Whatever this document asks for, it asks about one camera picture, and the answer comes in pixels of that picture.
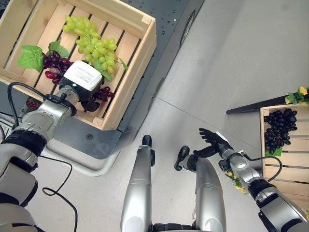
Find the black pole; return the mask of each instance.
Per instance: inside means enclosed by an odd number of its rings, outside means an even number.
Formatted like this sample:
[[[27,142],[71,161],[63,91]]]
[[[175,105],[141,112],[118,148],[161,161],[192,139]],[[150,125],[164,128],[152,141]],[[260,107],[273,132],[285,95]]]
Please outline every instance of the black pole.
[[[285,104],[286,96],[287,95],[281,96],[278,98],[273,98],[273,99],[266,100],[266,101],[260,101],[260,102],[250,104],[250,105],[245,105],[245,106],[238,107],[235,109],[227,110],[226,114],[231,115],[231,114],[239,114],[239,113],[257,112],[262,107]]]

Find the green grapes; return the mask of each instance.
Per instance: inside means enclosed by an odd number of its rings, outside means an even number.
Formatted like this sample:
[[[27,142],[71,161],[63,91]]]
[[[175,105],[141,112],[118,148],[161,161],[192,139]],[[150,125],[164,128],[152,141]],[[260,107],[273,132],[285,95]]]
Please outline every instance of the green grapes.
[[[85,54],[85,60],[92,64],[96,61],[101,63],[101,68],[114,74],[117,70],[118,57],[116,41],[113,38],[103,38],[98,33],[96,23],[90,22],[87,17],[65,16],[66,25],[62,27],[64,32],[79,35],[76,40],[78,52]]]

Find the white sensor module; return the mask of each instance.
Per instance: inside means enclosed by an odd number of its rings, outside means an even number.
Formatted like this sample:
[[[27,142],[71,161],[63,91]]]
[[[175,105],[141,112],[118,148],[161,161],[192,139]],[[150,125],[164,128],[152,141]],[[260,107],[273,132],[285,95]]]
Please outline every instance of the white sensor module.
[[[64,77],[89,91],[102,81],[102,75],[98,70],[80,60],[69,67]]]

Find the floor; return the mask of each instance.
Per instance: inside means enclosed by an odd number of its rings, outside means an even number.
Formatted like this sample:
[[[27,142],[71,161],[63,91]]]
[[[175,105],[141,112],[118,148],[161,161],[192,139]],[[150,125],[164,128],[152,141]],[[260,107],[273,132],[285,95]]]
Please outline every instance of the floor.
[[[308,86],[308,12],[307,0],[206,0],[135,142],[107,175],[91,178],[73,171],[61,190],[78,209],[78,231],[120,231],[126,187],[145,134],[156,151],[153,222],[191,224],[195,175],[173,169],[180,147],[205,147],[198,134],[203,127],[222,133],[235,149],[261,156],[258,113],[227,116],[225,111]],[[222,174],[219,156],[210,160],[224,190],[227,231],[265,232],[253,199]],[[39,188],[56,189],[68,172],[42,158],[39,167],[34,172]],[[28,210],[46,231],[73,229],[73,211],[59,197],[38,191]]]

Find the black cable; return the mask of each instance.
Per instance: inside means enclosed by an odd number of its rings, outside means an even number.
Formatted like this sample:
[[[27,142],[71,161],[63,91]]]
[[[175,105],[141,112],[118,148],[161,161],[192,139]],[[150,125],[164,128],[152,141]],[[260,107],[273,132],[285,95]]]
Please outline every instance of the black cable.
[[[55,191],[51,188],[47,188],[47,187],[44,187],[42,188],[42,192],[47,195],[47,196],[54,196],[54,195],[57,195],[59,197],[61,197],[69,206],[72,207],[72,209],[74,210],[74,213],[75,213],[75,225],[74,225],[74,232],[76,232],[76,229],[77,229],[77,221],[78,221],[78,214],[77,214],[77,209],[75,208],[75,206],[67,199],[65,198],[63,195],[61,195],[59,192],[59,190],[64,186],[64,184],[66,183],[66,181],[68,180],[69,176],[71,175],[71,172],[72,172],[72,165],[68,162],[65,162],[65,161],[62,161],[62,160],[58,160],[58,159],[53,159],[53,158],[49,158],[49,157],[46,157],[46,156],[40,156],[42,158],[45,158],[45,159],[48,159],[48,160],[53,160],[53,161],[57,161],[57,162],[61,162],[61,163],[65,163],[67,165],[70,166],[70,171],[69,171],[69,174],[67,175],[67,178],[63,181],[63,183],[60,185],[60,187]]]
[[[256,159],[251,159],[247,154],[244,154],[243,155],[246,159],[248,159],[249,161],[257,161],[257,160],[263,160],[263,159],[268,159],[268,158],[272,158],[272,159],[275,159],[276,161],[278,161],[279,163],[279,170],[276,172],[276,174],[274,174],[270,179],[268,179],[268,182],[272,181],[273,179],[275,179],[281,172],[282,170],[282,162],[280,159],[278,159],[277,157],[275,156],[264,156],[264,157],[260,157],[260,158],[256,158]]]
[[[47,188],[47,187],[42,188],[43,193],[46,194],[45,190],[51,191],[51,192],[53,192],[54,194],[56,194],[57,196],[61,197],[69,206],[72,207],[72,209],[74,210],[74,213],[75,213],[74,232],[76,232],[76,230],[77,230],[78,215],[77,215],[77,209],[75,208],[75,206],[74,206],[68,199],[66,199],[63,195],[61,195],[60,193],[54,191],[53,189]]]
[[[7,116],[10,116],[10,117],[14,117],[13,115],[5,113],[5,112],[2,112],[2,111],[0,111],[0,114],[7,115]]]
[[[13,86],[22,86],[22,87],[25,87],[29,90],[31,90],[32,92],[36,93],[37,95],[39,95],[40,97],[42,97],[43,99],[45,100],[49,100],[55,104],[61,104],[63,99],[65,98],[64,95],[62,95],[58,101],[54,100],[54,99],[51,99],[47,96],[45,96],[44,94],[42,94],[41,92],[37,91],[35,88],[31,87],[31,86],[28,86],[24,83],[21,83],[21,82],[12,82],[9,84],[8,86],[8,89],[7,89],[7,92],[8,92],[8,100],[9,100],[9,104],[10,104],[10,107],[11,107],[11,110],[13,112],[13,117],[14,117],[14,120],[15,120],[15,124],[13,125],[13,129],[18,127],[19,126],[19,121],[18,121],[18,116],[17,116],[17,112],[16,112],[16,109],[15,109],[15,106],[14,106],[14,103],[13,103],[13,99],[12,99],[12,88]]]

